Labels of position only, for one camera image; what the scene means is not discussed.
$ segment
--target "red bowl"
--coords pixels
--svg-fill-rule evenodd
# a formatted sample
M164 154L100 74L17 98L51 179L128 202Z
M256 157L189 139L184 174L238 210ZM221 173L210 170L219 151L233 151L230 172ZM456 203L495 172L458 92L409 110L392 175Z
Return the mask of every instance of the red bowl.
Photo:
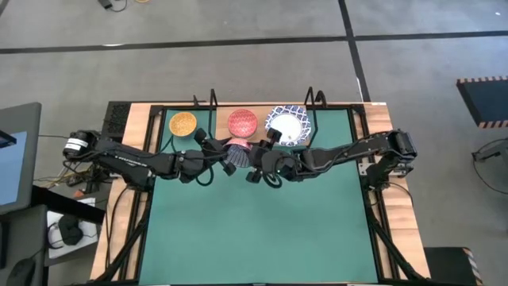
M235 110L228 118L228 128L234 137L249 138L257 130L257 117L249 110Z

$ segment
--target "bowl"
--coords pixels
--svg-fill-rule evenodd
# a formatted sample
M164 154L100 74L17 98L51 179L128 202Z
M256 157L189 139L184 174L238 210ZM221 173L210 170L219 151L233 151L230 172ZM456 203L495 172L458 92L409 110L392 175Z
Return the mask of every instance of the bowl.
M299 145L310 135L311 127L307 112L300 106L276 106L264 122L264 128L277 129L282 133L279 144L284 146Z
M198 126L198 119L191 112L178 112L169 121L169 130L176 137L191 135Z
M228 129L234 137L249 138L257 130L257 117L246 109L235 110L228 118Z

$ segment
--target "white label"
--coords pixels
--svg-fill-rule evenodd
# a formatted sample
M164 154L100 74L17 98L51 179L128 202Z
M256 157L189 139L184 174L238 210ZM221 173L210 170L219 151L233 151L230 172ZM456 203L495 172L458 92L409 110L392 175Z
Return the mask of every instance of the white label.
M65 148L74 149L74 150L77 150L77 151L81 150L81 146L76 145L76 144L71 144L71 143L67 143L65 145Z
M79 139L76 139L76 138L69 138L69 140L67 140L67 143L72 143L72 144L76 144L76 145L81 145L83 147L88 147L88 143L86 143L85 141L83 140L79 140Z

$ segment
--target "patterned bowl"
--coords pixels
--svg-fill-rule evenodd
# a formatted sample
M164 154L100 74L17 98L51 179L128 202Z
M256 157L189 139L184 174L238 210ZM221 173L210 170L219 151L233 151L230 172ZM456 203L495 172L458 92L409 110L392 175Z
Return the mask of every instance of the patterned bowl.
M277 129L283 135L280 145L296 146L307 140L310 135L310 120L305 109L300 106L276 106L271 110L264 128Z
M245 139L233 138L226 143L229 145L228 157L224 160L226 164L231 162L238 168L250 167L251 163L248 159L248 153L251 150L251 145Z
M257 117L249 110L235 110L228 118L228 129L234 137L249 138L257 130Z

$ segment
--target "computer screen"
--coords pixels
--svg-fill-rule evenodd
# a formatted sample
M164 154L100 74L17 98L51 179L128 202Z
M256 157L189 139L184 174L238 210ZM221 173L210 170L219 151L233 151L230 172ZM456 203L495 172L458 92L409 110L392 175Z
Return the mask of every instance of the computer screen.
M25 154L26 132L12 133L16 145L0 149L0 206L17 201L21 167Z

